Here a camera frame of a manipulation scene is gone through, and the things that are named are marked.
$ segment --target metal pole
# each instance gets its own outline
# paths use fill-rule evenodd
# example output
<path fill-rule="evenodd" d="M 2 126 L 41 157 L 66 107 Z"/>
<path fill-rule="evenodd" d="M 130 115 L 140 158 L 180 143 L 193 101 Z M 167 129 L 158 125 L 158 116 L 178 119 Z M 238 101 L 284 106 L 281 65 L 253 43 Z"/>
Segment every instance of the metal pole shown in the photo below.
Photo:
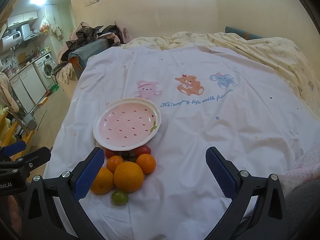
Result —
<path fill-rule="evenodd" d="M 2 89 L 2 87 L 0 86 L 0 93 L 5 101 L 5 103 L 7 104 L 7 107 L 9 108 L 9 113 L 13 115 L 13 117 L 16 119 L 16 121 L 18 122 L 18 124 L 21 126 L 21 128 L 24 130 L 24 132 L 26 133 L 26 135 L 29 134 L 29 129 L 22 123 L 22 121 L 19 119 L 18 115 L 15 113 L 15 111 L 12 109 L 9 101 L 7 100 L 7 97 L 4 94 L 4 91 Z"/>

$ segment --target washing machine door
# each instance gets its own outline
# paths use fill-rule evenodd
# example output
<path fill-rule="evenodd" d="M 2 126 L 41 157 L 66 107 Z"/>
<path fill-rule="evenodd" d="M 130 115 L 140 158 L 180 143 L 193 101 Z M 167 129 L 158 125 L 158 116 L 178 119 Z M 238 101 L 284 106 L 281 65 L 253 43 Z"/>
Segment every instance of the washing machine door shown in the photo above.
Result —
<path fill-rule="evenodd" d="M 57 65 L 53 61 L 45 61 L 42 67 L 44 77 L 51 79 L 51 75 L 56 66 Z"/>

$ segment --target pink plate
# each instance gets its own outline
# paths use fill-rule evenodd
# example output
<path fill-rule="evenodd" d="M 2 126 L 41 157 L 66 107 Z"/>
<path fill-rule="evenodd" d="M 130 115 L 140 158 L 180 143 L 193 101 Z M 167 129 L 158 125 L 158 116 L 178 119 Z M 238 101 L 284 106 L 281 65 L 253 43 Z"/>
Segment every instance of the pink plate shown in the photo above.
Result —
<path fill-rule="evenodd" d="M 129 151 L 146 144 L 158 131 L 158 107 L 141 98 L 126 98 L 108 105 L 93 125 L 97 142 L 112 151 Z"/>

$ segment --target large orange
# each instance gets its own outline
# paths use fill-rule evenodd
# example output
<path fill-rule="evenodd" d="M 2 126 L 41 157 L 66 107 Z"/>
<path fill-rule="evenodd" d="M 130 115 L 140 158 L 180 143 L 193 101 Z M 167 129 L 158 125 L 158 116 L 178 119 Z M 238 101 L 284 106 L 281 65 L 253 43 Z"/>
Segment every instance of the large orange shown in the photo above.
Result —
<path fill-rule="evenodd" d="M 116 187 L 124 192 L 134 192 L 141 188 L 143 179 L 142 169 L 133 162 L 121 163 L 113 175 Z"/>
<path fill-rule="evenodd" d="M 113 174 L 102 167 L 91 185 L 91 191 L 96 194 L 105 194 L 113 189 Z"/>
<path fill-rule="evenodd" d="M 136 163 L 141 167 L 144 174 L 149 174 L 156 168 L 156 160 L 150 154 L 141 154 Z"/>
<path fill-rule="evenodd" d="M 109 171 L 111 171 L 112 173 L 115 172 L 116 167 L 118 167 L 119 164 L 123 163 L 124 160 L 122 157 L 118 156 L 118 155 L 114 155 L 112 157 L 110 157 L 107 161 L 107 169 Z"/>

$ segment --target kitchen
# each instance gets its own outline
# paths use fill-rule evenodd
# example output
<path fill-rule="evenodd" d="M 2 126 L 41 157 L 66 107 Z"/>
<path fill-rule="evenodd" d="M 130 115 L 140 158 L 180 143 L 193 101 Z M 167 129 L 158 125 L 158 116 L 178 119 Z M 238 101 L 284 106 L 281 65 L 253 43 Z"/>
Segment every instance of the kitchen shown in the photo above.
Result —
<path fill-rule="evenodd" d="M 0 68 L 26 113 L 57 88 L 57 55 L 75 28 L 70 0 L 18 0 L 0 32 Z"/>

